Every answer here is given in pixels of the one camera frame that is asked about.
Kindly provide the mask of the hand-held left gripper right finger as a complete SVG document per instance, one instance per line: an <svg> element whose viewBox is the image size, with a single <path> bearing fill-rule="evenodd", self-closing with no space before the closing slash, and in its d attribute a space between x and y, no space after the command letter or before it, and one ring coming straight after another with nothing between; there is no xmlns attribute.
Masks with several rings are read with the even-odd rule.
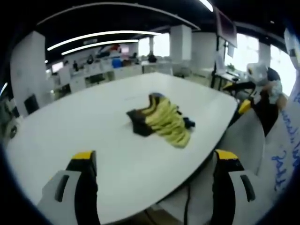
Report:
<svg viewBox="0 0 300 225"><path fill-rule="evenodd" d="M232 152L215 150L212 225L256 225L265 215L258 179Z"/></svg>

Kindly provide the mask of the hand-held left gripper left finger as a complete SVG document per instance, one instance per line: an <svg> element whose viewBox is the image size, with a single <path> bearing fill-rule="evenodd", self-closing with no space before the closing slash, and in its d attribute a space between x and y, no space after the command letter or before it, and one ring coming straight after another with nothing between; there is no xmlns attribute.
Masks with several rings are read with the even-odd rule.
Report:
<svg viewBox="0 0 300 225"><path fill-rule="evenodd" d="M99 225L96 152L75 154L43 187L38 210L53 225Z"/></svg>

